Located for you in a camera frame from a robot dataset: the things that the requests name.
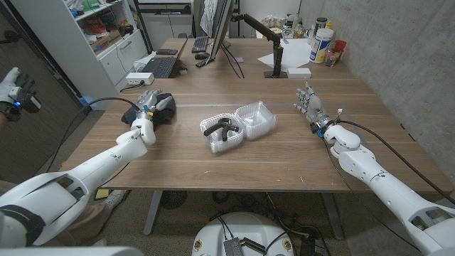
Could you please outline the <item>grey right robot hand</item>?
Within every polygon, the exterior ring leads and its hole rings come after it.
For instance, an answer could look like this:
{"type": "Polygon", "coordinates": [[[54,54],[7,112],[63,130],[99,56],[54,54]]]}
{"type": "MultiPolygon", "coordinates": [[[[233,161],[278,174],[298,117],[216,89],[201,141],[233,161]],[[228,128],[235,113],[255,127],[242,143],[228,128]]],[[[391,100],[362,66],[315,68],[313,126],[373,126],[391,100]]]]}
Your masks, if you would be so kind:
{"type": "Polygon", "coordinates": [[[326,130],[334,125],[334,121],[326,113],[309,82],[306,82],[306,91],[300,88],[296,91],[296,96],[301,104],[294,104],[294,107],[306,116],[310,122],[311,132],[323,137],[326,130]]]}

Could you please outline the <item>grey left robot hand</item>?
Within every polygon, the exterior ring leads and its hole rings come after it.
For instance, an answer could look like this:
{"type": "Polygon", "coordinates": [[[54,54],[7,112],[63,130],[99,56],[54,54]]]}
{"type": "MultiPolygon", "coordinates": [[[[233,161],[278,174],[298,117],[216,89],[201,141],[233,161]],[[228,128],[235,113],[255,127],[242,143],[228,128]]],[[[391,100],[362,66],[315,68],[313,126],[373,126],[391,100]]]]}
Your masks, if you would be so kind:
{"type": "Polygon", "coordinates": [[[152,120],[153,113],[163,110],[167,104],[172,101],[173,97],[168,96],[158,102],[158,95],[162,90],[146,90],[138,97],[136,106],[139,110],[136,112],[136,119],[152,120]]]}

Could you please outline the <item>white gloved person hand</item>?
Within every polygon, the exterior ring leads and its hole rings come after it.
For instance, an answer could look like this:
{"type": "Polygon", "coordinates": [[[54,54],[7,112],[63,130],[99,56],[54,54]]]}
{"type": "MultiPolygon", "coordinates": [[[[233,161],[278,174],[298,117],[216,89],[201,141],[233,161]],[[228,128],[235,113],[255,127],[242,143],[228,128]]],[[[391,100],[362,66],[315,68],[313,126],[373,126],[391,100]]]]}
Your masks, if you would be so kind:
{"type": "Polygon", "coordinates": [[[0,101],[14,103],[14,99],[9,96],[9,93],[13,87],[16,86],[16,80],[21,74],[21,71],[17,67],[13,67],[1,81],[0,84],[0,101]]]}

